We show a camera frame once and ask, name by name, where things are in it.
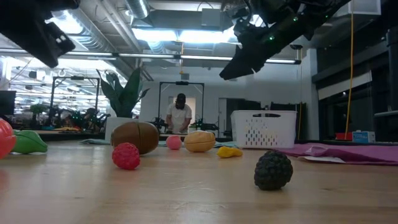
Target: purple cloth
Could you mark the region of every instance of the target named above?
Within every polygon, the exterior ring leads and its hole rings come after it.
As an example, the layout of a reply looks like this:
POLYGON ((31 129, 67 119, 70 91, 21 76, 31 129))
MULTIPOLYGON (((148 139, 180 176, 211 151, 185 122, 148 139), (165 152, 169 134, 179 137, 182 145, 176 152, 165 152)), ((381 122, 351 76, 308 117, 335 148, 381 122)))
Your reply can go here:
POLYGON ((332 146, 296 144, 293 149, 275 149, 288 156, 337 157, 347 164, 398 166, 398 146, 332 146))

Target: person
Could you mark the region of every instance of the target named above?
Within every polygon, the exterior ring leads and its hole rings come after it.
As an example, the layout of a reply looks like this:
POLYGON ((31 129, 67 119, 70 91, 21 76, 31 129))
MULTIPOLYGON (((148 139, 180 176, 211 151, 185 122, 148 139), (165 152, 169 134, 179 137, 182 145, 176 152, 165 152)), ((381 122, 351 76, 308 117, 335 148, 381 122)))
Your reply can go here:
POLYGON ((186 97, 183 93, 177 95, 175 103, 167 108, 166 123, 169 131, 173 133, 187 133, 192 119, 192 110, 185 104, 186 97))

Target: white laundry basket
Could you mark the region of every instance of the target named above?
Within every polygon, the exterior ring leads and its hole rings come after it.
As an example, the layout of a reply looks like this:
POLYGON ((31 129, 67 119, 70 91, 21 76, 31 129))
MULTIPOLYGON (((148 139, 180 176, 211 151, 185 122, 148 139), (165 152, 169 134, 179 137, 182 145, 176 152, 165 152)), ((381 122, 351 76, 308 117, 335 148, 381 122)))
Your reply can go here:
POLYGON ((234 111, 233 141, 247 149, 293 148, 296 116, 296 111, 234 111))

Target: pink peach toy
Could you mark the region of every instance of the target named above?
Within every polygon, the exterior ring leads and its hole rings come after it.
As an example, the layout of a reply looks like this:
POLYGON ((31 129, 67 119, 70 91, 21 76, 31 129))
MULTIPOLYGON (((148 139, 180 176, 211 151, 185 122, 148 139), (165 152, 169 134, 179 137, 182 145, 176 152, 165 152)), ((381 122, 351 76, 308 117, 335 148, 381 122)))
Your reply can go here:
POLYGON ((171 150, 179 150, 182 145, 181 137, 178 135, 169 136, 166 139, 166 145, 171 150))

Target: red raspberry toy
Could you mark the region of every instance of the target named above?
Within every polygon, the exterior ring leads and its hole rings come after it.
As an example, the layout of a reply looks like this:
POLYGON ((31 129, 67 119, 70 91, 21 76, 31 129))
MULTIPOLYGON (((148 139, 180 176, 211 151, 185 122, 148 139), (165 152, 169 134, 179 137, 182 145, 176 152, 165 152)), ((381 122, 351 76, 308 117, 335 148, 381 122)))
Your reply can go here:
POLYGON ((114 148, 112 160, 119 168, 133 170, 139 165, 139 151, 131 143, 122 143, 114 148))

